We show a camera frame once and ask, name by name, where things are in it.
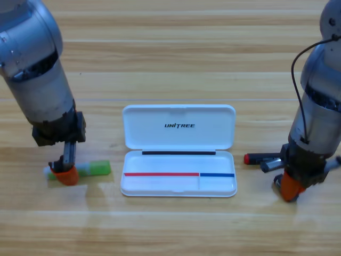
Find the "table surface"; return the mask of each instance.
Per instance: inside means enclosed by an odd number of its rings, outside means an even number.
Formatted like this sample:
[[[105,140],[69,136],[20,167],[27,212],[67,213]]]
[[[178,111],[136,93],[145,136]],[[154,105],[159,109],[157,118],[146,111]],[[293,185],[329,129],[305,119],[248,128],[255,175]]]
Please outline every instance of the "table surface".
[[[326,1],[45,0],[87,121],[77,162],[108,159],[112,174],[74,187],[47,182],[42,169],[63,145],[36,146],[1,80],[0,255],[341,255],[341,172],[287,204],[272,188],[281,171],[243,164],[245,153],[287,142],[298,108],[290,65],[320,40]],[[236,109],[234,197],[121,194],[121,111],[155,103]]]

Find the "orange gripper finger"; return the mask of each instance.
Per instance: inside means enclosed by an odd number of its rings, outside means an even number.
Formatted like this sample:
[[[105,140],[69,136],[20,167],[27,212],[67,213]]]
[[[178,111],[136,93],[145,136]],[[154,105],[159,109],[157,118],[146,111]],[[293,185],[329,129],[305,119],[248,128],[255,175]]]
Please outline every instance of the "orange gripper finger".
[[[56,176],[60,183],[66,186],[74,186],[79,180],[79,175],[76,167],[72,167],[67,172],[56,173],[51,169],[52,173]]]
[[[284,171],[281,180],[281,195],[283,199],[287,202],[290,202],[304,191],[305,188],[303,188],[297,180],[294,180],[286,171]]]

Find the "case lid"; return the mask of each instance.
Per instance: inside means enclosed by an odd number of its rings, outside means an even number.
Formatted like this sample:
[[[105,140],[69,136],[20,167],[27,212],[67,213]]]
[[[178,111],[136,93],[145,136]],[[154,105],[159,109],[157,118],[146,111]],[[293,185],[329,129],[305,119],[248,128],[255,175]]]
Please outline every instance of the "case lid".
[[[130,149],[212,151],[233,145],[236,111],[229,105],[130,105],[123,122]]]

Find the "red stripe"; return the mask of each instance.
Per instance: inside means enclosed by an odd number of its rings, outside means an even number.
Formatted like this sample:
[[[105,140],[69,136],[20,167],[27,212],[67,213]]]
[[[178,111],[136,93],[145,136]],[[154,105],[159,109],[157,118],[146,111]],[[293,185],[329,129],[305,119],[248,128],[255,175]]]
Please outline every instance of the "red stripe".
[[[174,172],[128,172],[125,176],[199,176],[197,172],[174,173]]]

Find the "open white case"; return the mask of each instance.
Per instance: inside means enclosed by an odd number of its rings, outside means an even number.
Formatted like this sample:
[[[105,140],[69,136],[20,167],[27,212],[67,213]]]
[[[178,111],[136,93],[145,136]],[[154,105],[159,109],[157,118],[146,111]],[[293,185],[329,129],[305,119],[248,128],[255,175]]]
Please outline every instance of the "open white case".
[[[231,197],[237,179],[229,149],[229,105],[130,105],[123,110],[126,196]]]

